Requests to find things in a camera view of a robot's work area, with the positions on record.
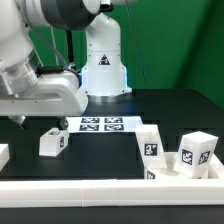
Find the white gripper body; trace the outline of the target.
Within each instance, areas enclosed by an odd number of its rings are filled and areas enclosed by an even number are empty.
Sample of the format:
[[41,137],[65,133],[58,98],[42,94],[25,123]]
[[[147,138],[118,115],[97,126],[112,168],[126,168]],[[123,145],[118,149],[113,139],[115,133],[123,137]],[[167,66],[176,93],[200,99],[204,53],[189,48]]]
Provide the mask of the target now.
[[30,90],[0,96],[0,116],[81,116],[88,97],[78,78],[70,73],[43,75]]

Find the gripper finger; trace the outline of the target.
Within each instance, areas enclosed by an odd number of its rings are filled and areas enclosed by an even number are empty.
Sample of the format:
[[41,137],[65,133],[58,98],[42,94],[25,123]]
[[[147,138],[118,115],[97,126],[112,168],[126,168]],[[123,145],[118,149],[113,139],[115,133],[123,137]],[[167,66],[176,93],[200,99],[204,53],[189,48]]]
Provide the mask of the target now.
[[68,120],[66,117],[59,117],[57,122],[57,127],[59,130],[67,130],[68,129]]
[[29,118],[26,116],[10,116],[9,119],[16,123],[23,130],[26,130],[30,127]]

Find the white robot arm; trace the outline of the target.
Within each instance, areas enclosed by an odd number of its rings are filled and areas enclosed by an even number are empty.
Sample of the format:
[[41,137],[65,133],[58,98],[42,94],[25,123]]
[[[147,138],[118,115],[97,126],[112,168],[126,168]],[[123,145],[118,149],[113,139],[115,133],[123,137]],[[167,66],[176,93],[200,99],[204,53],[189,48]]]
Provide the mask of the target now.
[[[0,0],[0,116],[25,128],[33,116],[53,116],[68,127],[90,102],[131,94],[121,62],[120,26],[106,14],[125,0]],[[39,27],[86,32],[87,62],[80,72],[64,62],[43,67],[28,33]]]

